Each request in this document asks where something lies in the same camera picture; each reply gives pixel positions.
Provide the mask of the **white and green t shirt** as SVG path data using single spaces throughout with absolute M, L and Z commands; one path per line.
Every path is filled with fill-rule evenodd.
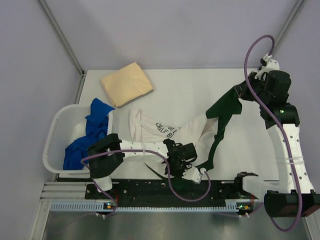
M 129 132 L 134 142 L 159 142 L 171 139 L 183 145 L 193 143 L 197 159 L 192 163 L 198 169 L 206 171 L 214 168 L 214 155 L 218 145 L 224 139 L 226 127 L 232 116 L 242 112 L 235 89 L 230 89 L 205 113 L 185 122 L 182 126 L 170 126 L 147 116 L 140 109 L 129 112 Z M 180 180 L 171 183 L 172 187 L 183 188 L 192 181 Z

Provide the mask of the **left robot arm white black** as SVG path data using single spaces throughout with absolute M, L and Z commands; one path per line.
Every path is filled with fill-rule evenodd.
M 163 180 L 171 183 L 191 181 L 199 183 L 201 171 L 193 166 L 198 155 L 193 143 L 183 145 L 172 139 L 153 142 L 134 142 L 119 139 L 112 133 L 92 144 L 87 157 L 81 162 L 89 169 L 90 177 L 97 183 L 96 192 L 102 198 L 109 198 L 114 191 L 112 173 L 122 163 L 144 163 Z

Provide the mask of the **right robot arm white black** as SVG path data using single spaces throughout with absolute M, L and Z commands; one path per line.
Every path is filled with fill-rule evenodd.
M 288 102 L 290 75 L 281 70 L 258 74 L 235 87 L 245 101 L 263 103 L 260 116 L 271 139 L 278 169 L 278 183 L 269 183 L 255 173 L 241 172 L 233 192 L 239 198 L 252 194 L 264 203 L 271 218 L 308 217 L 320 208 L 320 195 L 311 183 L 300 145 L 297 108 Z

